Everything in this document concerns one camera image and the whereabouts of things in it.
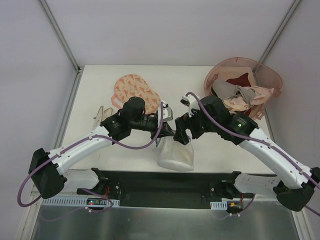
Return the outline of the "pink bra in tub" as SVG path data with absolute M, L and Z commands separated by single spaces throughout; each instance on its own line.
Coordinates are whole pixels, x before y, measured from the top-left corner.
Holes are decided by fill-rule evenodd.
M 236 86 L 235 93 L 224 98 L 223 103 L 230 112 L 245 112 L 251 107 L 266 103 L 274 90 L 260 86 Z

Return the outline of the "left controller board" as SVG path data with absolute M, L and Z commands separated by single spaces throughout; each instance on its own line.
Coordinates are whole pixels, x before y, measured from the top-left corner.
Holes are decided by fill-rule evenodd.
M 97 197 L 56 196 L 42 200 L 44 206 L 108 208 L 111 203 Z

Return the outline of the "left aluminium frame post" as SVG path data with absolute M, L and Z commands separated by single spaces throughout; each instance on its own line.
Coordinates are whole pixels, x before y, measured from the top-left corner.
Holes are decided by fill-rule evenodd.
M 72 65 L 72 68 L 75 70 L 75 72 L 78 74 L 81 72 L 82 68 L 78 64 L 78 61 L 76 60 L 48 2 L 46 0 L 37 0 L 40 8 L 42 9 L 45 17 L 47 18 L 47 21 L 52 28 L 55 37 L 57 38 L 60 46 L 62 47 L 62 50 L 64 51 L 68 61 Z

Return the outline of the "right controller board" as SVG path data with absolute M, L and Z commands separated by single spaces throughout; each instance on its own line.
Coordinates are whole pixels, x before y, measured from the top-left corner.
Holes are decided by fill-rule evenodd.
M 221 200 L 221 201 L 211 201 L 209 204 L 210 204 L 211 210 L 221 210 L 221 211 L 227 211 L 229 209 L 242 210 L 244 207 L 244 204 L 242 201 Z

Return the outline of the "aluminium frame post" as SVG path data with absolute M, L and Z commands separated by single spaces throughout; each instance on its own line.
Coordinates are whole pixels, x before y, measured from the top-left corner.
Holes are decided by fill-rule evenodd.
M 62 47 L 62 50 L 64 51 L 68 61 L 72 65 L 72 68 L 75 70 L 75 72 L 78 74 L 81 72 L 82 68 L 78 64 L 78 61 L 76 60 L 48 2 L 46 0 L 37 0 L 40 8 L 42 9 L 45 17 L 47 18 L 47 21 L 52 28 L 55 37 L 57 38 L 60 46 Z
M 264 64 L 268 59 L 269 55 L 271 54 L 272 50 L 276 46 L 278 40 L 281 38 L 282 34 L 284 33 L 285 29 L 289 25 L 290 21 L 294 17 L 295 13 L 299 9 L 303 0 L 293 0 L 287 11 L 285 12 L 283 18 L 281 19 L 278 27 L 276 28 L 275 32 L 273 33 L 271 39 L 269 40 L 266 48 L 264 49 L 262 55 L 260 56 L 258 62 Z

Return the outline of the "right aluminium frame post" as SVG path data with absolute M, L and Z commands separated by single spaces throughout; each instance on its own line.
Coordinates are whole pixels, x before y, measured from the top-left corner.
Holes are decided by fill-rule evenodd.
M 293 0 L 287 11 L 285 12 L 283 18 L 281 19 L 278 27 L 276 28 L 275 32 L 273 33 L 271 39 L 269 40 L 266 48 L 264 49 L 262 55 L 260 56 L 258 62 L 264 64 L 268 59 L 269 55 L 271 54 L 272 50 L 276 46 L 278 40 L 281 38 L 282 34 L 284 33 L 285 29 L 289 25 L 290 21 L 294 17 L 295 13 L 299 9 L 303 0 Z

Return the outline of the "grey bra in tub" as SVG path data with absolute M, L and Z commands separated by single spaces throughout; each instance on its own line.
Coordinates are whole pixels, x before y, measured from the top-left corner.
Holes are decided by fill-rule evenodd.
M 255 91 L 250 88 L 234 85 L 222 79 L 215 80 L 210 90 L 213 95 L 222 100 L 230 100 L 248 105 L 257 96 Z

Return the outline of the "small beige mesh bag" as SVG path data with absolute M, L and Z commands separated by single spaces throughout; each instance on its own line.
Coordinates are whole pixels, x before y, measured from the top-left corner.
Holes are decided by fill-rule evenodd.
M 115 113 L 112 107 L 105 108 L 101 105 L 97 111 L 96 116 L 93 118 L 93 128 L 96 128 L 103 122 L 106 118 L 112 116 Z

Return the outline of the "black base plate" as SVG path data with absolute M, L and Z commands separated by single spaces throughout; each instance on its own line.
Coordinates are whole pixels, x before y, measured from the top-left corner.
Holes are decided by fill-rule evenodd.
M 241 193 L 233 183 L 239 172 L 143 172 L 93 171 L 99 183 L 91 188 L 98 195 L 119 200 L 122 207 L 209 209 L 211 202 L 222 199 L 250 199 L 252 193 Z

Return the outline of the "pink translucent plastic tub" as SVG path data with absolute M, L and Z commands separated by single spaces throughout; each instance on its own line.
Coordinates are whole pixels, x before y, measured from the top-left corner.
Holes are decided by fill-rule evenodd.
M 203 84 L 204 94 L 206 96 L 214 95 L 211 92 L 211 86 L 215 80 L 227 81 L 228 79 L 238 78 L 245 73 L 248 73 L 248 79 L 251 84 L 249 87 L 274 88 L 272 96 L 266 103 L 253 106 L 247 111 L 240 111 L 253 120 L 260 120 L 265 114 L 265 108 L 269 101 L 281 94 L 283 80 L 277 72 L 258 61 L 246 57 L 231 57 L 218 63 L 205 77 Z

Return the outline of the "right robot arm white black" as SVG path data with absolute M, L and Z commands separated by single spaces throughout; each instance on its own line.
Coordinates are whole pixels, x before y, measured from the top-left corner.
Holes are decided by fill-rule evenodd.
M 274 177 L 234 172 L 232 181 L 222 182 L 214 189 L 222 198 L 233 199 L 239 194 L 258 194 L 275 197 L 287 209 L 299 212 L 307 207 L 315 188 L 319 188 L 320 169 L 310 168 L 294 159 L 243 113 L 231 114 L 222 100 L 210 95 L 199 99 L 188 92 L 180 102 L 188 112 L 175 119 L 176 131 L 173 139 L 183 145 L 191 138 L 198 139 L 204 133 L 216 133 L 223 140 L 248 151 L 274 173 Z

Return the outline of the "floral pink laundry pouch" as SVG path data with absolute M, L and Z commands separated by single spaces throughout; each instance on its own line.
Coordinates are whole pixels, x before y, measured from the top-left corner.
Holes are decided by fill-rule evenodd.
M 131 97 L 140 97 L 144 100 L 146 114 L 155 113 L 161 102 L 160 96 L 138 74 L 127 74 L 116 81 L 111 103 L 121 109 Z

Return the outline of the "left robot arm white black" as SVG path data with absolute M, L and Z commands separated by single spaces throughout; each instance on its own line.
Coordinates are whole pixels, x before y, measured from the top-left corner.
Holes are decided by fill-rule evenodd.
M 90 133 L 65 147 L 46 152 L 37 149 L 31 159 L 29 175 L 43 199 L 49 199 L 68 187 L 76 190 L 88 189 L 99 195 L 105 191 L 106 180 L 96 169 L 75 170 L 71 168 L 79 161 L 114 144 L 129 149 L 121 140 L 130 136 L 132 130 L 151 134 L 147 148 L 166 133 L 166 122 L 173 119 L 172 109 L 161 102 L 155 113 L 146 113 L 145 101 L 131 97 L 122 109 L 101 121 Z

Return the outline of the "controller board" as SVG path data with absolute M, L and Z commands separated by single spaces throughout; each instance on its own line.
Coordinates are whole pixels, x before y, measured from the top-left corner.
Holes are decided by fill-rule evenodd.
M 244 204 L 242 201 L 221 200 L 221 201 L 211 201 L 209 204 L 210 204 L 211 210 L 221 210 L 221 211 L 227 211 L 229 209 L 242 210 L 244 207 Z
M 44 206 L 108 208 L 111 203 L 97 197 L 56 196 L 42 200 Z

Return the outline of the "white mesh laundry bag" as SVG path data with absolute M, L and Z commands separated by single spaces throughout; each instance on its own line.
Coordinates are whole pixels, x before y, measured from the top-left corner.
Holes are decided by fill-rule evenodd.
M 177 172 L 194 170 L 194 148 L 191 142 L 183 145 L 172 136 L 166 136 L 158 138 L 155 143 L 154 151 L 159 167 Z

